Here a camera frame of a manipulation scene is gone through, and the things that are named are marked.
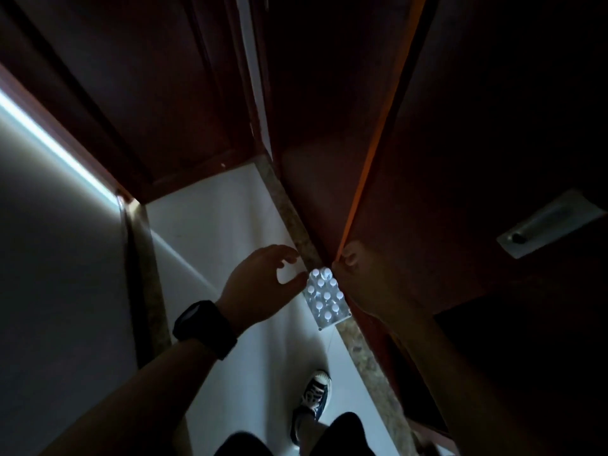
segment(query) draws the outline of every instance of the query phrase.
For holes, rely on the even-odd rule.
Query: watch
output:
[[[220,360],[224,360],[237,343],[228,320],[211,301],[195,302],[188,307],[175,321],[173,336],[180,341],[198,339]]]

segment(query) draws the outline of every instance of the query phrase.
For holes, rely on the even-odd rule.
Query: person's left hand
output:
[[[308,274],[301,272],[290,282],[278,283],[277,269],[287,261],[294,264],[298,252],[286,245],[260,248],[233,271],[217,301],[217,308],[238,336],[255,323],[262,322],[304,290]]]

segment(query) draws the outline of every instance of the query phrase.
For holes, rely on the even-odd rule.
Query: black pants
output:
[[[247,432],[232,434],[224,442],[224,445],[219,447],[215,456],[240,453],[272,456],[268,447],[259,438]],[[349,456],[359,454],[373,456],[374,454],[367,445],[363,424],[354,413],[342,414],[332,422],[311,452],[311,456],[339,454],[348,454]]]

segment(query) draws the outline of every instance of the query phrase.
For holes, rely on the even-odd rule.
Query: white tile floor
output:
[[[293,246],[253,164],[203,180],[147,206],[170,326],[191,303],[216,299],[232,269],[255,249]],[[279,270],[284,282],[304,270]],[[397,451],[334,327],[319,332],[302,296],[249,329],[218,362],[187,413],[195,455],[213,454],[233,432],[246,430],[275,455],[295,454],[291,411],[310,373],[328,368],[331,404],[321,421],[353,411],[372,450]]]

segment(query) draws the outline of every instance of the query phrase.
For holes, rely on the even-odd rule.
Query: shoe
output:
[[[324,370],[317,370],[311,376],[308,385],[300,398],[300,406],[298,406],[291,418],[291,441],[294,445],[300,446],[300,441],[297,437],[297,426],[300,424],[300,417],[305,414],[310,414],[318,421],[325,407],[330,402],[331,398],[331,378],[329,373]]]

